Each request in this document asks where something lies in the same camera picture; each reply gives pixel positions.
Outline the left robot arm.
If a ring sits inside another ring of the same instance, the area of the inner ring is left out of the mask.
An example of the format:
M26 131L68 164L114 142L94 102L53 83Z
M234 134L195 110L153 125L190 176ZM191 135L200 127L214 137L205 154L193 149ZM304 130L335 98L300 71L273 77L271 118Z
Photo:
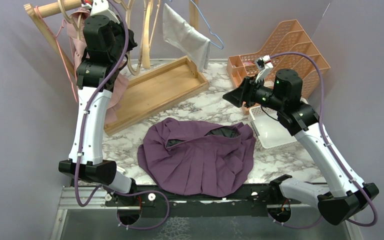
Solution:
M131 44L122 23L98 14L84 22L86 48L76 69L78 116L75 136L67 160L58 164L60 173L88 183L98 183L118 192L124 205L137 200L134 181L117 170L113 160L103 157L105 118L121 61Z

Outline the pink skirt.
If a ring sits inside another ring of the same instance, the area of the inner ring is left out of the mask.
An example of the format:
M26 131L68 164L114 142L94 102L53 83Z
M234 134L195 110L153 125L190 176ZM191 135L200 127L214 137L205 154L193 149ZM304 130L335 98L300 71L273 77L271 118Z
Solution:
M81 18L80 28L83 29L84 21L90 16L90 10L84 7L79 7L77 11L73 12L70 16L76 23L79 23L79 18ZM68 23L66 25L66 33L74 47L74 51L71 51L71 53L74 61L73 66L75 69L77 69L81 63L81 59L84 56L84 50L87 46L84 34L81 33L80 38L78 38L78 32L75 30L75 27L72 23ZM105 124L111 124L118 120L116 111L121 108L120 101L123 98L128 85L129 80L123 74L119 73L115 80L114 90L106 110L104 121Z

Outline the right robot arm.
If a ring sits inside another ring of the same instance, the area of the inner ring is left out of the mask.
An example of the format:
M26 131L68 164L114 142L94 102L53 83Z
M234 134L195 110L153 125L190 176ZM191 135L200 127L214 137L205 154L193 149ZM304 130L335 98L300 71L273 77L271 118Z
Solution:
M293 199L312 206L336 226L372 206L379 189L359 177L329 142L321 117L301 100L302 87L299 74L283 68L276 72L273 88L265 87L256 76L247 76L223 99L235 107L259 104L274 110L279 123L306 149L327 184L316 186L285 174L270 182L269 199L276 204Z

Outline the white skirt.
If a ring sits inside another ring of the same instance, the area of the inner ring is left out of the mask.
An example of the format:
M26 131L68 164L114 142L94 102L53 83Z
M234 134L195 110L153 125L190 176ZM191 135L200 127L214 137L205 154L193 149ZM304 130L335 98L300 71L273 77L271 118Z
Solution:
M188 56L199 72L208 68L211 40L192 27L167 3L163 7L162 32L164 41Z

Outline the blue wire hanger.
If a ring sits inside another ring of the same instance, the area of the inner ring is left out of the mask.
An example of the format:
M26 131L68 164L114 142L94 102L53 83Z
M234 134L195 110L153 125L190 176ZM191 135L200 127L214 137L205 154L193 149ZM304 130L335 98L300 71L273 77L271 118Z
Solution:
M199 43L208 42L209 44L213 44L219 49L224 48L223 41L219 38L219 36L213 33L210 25L208 24L206 18L198 7L197 0L190 1L189 10L192 13L189 14L190 17L193 17L194 12L197 11L202 17L204 23L207 25L209 29L209 33L215 36L221 43L221 46L215 44L209 38L202 35L198 32L198 24L195 24L194 18L187 22L183 19L175 10L173 10L167 3L164 4L163 10L163 39L165 42L171 44L172 46L185 51L182 44L191 43L193 40L198 40Z

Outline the purple garment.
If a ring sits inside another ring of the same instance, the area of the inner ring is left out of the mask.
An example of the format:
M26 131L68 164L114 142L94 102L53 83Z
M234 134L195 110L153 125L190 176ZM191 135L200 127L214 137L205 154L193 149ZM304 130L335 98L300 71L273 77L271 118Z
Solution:
M221 198L248 179L255 144L252 128L242 122L221 125L166 118L148 129L137 161L167 192Z

